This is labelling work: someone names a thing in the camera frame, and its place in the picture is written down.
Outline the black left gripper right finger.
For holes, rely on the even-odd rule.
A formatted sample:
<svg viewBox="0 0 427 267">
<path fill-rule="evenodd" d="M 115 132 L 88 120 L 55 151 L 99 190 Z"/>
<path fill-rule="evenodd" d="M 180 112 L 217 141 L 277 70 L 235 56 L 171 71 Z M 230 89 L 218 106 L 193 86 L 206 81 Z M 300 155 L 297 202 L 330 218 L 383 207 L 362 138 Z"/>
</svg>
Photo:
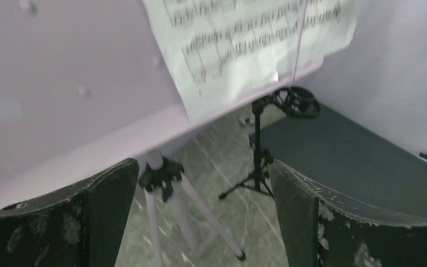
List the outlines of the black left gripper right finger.
<svg viewBox="0 0 427 267">
<path fill-rule="evenodd" d="M 271 173 L 290 266 L 427 266 L 427 217 L 367 204 L 280 160 Z"/>
</svg>

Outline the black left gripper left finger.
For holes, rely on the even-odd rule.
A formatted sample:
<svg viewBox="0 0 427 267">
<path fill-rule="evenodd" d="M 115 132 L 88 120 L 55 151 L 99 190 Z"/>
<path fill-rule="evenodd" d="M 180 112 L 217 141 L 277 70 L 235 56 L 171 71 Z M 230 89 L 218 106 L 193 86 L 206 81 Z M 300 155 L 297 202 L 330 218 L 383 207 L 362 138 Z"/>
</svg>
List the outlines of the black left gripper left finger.
<svg viewBox="0 0 427 267">
<path fill-rule="evenodd" d="M 128 158 L 0 209 L 0 266 L 114 266 L 139 170 Z"/>
</svg>

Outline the lilac perforated music stand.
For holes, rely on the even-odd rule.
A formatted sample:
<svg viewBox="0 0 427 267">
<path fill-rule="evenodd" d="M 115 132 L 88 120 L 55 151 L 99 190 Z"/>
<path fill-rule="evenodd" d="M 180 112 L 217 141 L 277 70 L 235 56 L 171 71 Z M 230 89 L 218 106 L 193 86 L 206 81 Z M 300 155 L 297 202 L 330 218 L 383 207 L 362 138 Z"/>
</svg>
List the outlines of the lilac perforated music stand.
<svg viewBox="0 0 427 267">
<path fill-rule="evenodd" d="M 211 213 L 181 163 L 161 147 L 322 64 L 191 121 L 153 35 L 144 1 L 0 1 L 0 209 L 87 179 L 128 158 L 148 201 L 156 264 L 163 265 L 156 191 L 194 253 L 203 251 L 178 182 L 239 260 L 246 255 Z"/>
</svg>

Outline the sheet music page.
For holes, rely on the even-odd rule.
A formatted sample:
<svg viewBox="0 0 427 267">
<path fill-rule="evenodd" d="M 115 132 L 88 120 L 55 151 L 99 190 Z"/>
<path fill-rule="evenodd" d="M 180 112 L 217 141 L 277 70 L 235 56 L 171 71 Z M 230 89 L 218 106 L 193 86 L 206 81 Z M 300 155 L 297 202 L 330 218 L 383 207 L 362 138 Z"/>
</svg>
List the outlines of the sheet music page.
<svg viewBox="0 0 427 267">
<path fill-rule="evenodd" d="M 355 1 L 144 1 L 191 121 L 345 49 Z"/>
</svg>

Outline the dark rectangular equipment case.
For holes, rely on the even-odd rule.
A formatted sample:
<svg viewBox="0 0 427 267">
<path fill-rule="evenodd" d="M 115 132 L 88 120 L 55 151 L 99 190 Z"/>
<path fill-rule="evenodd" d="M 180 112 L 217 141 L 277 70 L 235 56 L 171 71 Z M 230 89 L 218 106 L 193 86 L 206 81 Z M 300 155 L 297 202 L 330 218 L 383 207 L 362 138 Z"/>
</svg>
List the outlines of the dark rectangular equipment case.
<svg viewBox="0 0 427 267">
<path fill-rule="evenodd" d="M 306 177 L 348 197 L 427 218 L 427 161 L 331 108 L 261 129 L 261 146 Z"/>
</svg>

